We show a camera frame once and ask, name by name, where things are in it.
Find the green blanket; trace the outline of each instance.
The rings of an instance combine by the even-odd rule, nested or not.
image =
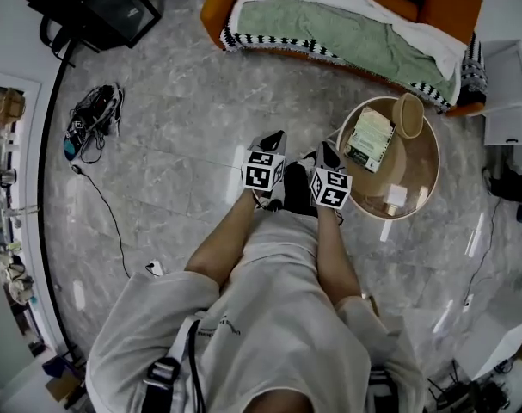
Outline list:
[[[448,101],[455,78],[446,81],[434,62],[396,34],[390,25],[362,15],[299,0],[266,0],[243,5],[239,34],[315,39],[349,64],[409,87],[427,83]]]

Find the white t-shirt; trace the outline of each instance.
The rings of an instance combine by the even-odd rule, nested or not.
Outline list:
[[[135,274],[90,353],[96,411],[140,412],[148,367],[187,316],[206,311],[196,361],[209,412],[241,413],[274,389],[300,391],[316,413],[362,412],[372,366],[396,383],[401,413],[421,412],[424,379],[405,332],[389,331],[361,298],[332,306],[316,277],[316,231],[313,218],[255,213],[222,293],[192,272]]]

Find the strap buckle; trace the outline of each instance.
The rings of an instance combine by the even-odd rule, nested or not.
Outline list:
[[[181,363],[175,358],[165,356],[148,368],[148,378],[144,382],[162,390],[170,390],[180,372]]]

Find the glass table top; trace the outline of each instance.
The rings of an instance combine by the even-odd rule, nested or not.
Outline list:
[[[348,115],[337,140],[344,154],[362,109],[373,108],[386,118],[398,98],[382,96],[363,102]],[[403,139],[395,133],[377,173],[371,173],[345,156],[347,172],[353,177],[351,200],[364,212],[379,219],[403,219],[419,210],[431,196],[439,177],[439,147],[434,131],[424,117],[421,134]],[[405,188],[403,206],[390,206],[385,198],[392,185]]]

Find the gray tile floor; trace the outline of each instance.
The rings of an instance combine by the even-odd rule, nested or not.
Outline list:
[[[239,183],[240,151],[268,130],[288,133],[288,156],[315,148],[358,103],[393,94],[383,85],[322,65],[263,53],[223,53],[200,24],[203,0],[160,0],[164,17],[134,49],[80,51],[58,96],[45,169],[46,247],[65,326],[88,353],[126,283],[119,243],[107,209],[62,152],[70,109],[100,83],[126,90],[120,137],[108,137],[101,161],[84,166],[111,204],[121,228],[126,264],[151,259],[165,271],[187,258],[229,209]],[[427,111],[439,140],[441,172],[427,205],[383,223],[347,204],[342,227],[364,288],[382,310],[402,314],[427,375],[447,364],[474,319],[500,286],[522,292],[522,225],[514,204],[502,203],[494,246],[475,279],[475,299],[463,314],[470,275],[488,246],[495,198],[486,193],[482,121]],[[481,213],[479,250],[465,255]],[[86,306],[76,307],[73,283]],[[448,318],[434,332],[451,302]]]

